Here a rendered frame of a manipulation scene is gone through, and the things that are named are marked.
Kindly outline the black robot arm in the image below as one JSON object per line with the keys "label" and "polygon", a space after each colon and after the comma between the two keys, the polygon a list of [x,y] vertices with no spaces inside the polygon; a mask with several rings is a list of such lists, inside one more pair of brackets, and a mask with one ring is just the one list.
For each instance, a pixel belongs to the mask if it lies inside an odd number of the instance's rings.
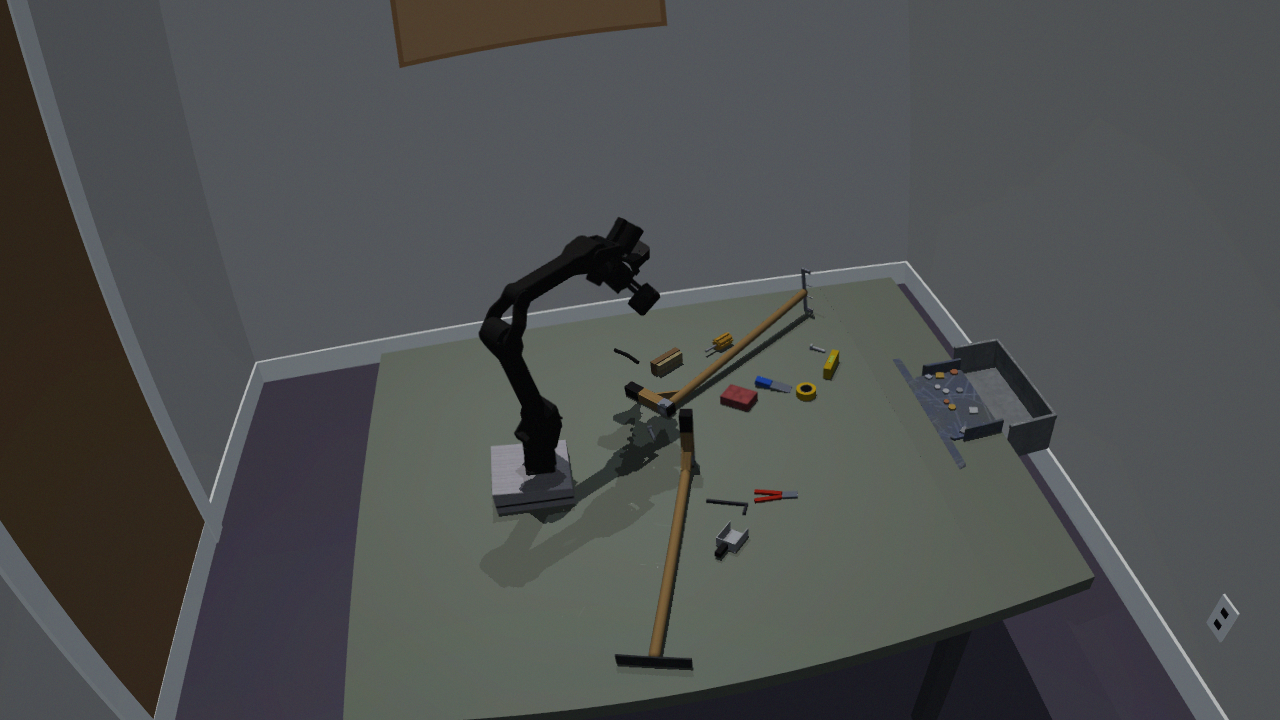
{"label": "black robot arm", "polygon": [[[599,234],[580,234],[567,243],[558,258],[547,263],[522,279],[509,283],[500,299],[489,307],[479,340],[500,361],[509,386],[515,389],[521,407],[521,421],[515,436],[524,442],[526,475],[556,473],[556,450],[563,416],[558,407],[543,398],[524,361],[524,331],[527,310],[532,300],[547,293],[573,275],[588,274],[588,281],[598,287],[602,282],[614,283],[623,275],[628,263],[634,275],[650,258],[650,249],[640,240],[643,228],[617,217],[607,240]],[[623,263],[622,263],[623,261]],[[500,320],[513,306],[512,323]]]}

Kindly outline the red rectangular block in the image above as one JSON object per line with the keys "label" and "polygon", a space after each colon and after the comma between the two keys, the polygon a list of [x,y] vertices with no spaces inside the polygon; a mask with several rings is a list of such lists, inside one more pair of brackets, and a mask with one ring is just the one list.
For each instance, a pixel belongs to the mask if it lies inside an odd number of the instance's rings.
{"label": "red rectangular block", "polygon": [[756,392],[730,384],[730,387],[721,395],[721,404],[748,411],[756,398]]}

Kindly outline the dark grey l-shaped bar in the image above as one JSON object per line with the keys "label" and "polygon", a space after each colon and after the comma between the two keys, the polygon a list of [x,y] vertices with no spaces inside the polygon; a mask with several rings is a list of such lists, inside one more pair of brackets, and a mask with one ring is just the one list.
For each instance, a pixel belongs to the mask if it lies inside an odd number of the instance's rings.
{"label": "dark grey l-shaped bar", "polygon": [[745,514],[746,510],[748,510],[748,503],[746,502],[731,502],[731,501],[716,500],[716,498],[707,498],[707,502],[709,502],[709,503],[724,503],[724,505],[740,505],[740,506],[744,506],[742,514]]}

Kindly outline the yellow rectangular block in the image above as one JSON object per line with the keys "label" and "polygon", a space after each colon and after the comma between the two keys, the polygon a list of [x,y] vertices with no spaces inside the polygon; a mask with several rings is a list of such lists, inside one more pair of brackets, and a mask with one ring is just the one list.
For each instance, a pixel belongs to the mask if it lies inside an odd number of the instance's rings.
{"label": "yellow rectangular block", "polygon": [[831,379],[832,373],[835,372],[837,364],[838,364],[838,350],[832,348],[829,357],[827,359],[826,365],[823,366],[823,378]]}

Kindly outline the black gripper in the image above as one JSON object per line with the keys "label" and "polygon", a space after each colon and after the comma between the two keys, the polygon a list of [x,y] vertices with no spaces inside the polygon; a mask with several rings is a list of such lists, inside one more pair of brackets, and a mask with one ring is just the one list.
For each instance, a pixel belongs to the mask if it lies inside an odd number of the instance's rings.
{"label": "black gripper", "polygon": [[[634,307],[634,310],[643,316],[650,310],[650,307],[654,304],[657,304],[657,300],[660,299],[660,293],[657,290],[654,290],[652,284],[644,283],[641,286],[632,278],[634,278],[634,272],[631,272],[631,269],[625,265],[625,272],[623,275],[620,278],[620,281],[616,281],[614,283],[605,283],[605,282],[604,283],[607,286],[611,286],[611,288],[614,290],[616,293],[620,293],[620,291],[625,290],[626,287],[631,290],[634,292],[634,296],[628,299],[628,306]],[[635,284],[637,290],[630,283]]]}

